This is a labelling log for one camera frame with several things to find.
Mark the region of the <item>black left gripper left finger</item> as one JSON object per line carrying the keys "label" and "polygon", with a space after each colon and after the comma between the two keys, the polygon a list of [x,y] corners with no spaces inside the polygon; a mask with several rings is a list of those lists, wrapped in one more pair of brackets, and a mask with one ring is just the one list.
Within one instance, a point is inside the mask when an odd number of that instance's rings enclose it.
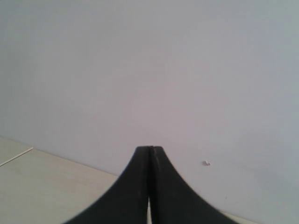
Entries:
{"label": "black left gripper left finger", "polygon": [[150,147],[137,147],[115,183],[67,224],[146,224]]}

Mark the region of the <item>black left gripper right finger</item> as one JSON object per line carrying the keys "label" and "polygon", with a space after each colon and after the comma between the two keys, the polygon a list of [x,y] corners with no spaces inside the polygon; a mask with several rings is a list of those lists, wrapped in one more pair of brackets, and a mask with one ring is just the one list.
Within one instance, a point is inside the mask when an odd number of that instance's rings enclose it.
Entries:
{"label": "black left gripper right finger", "polygon": [[180,176],[162,147],[151,147],[149,199],[153,224],[232,224]]}

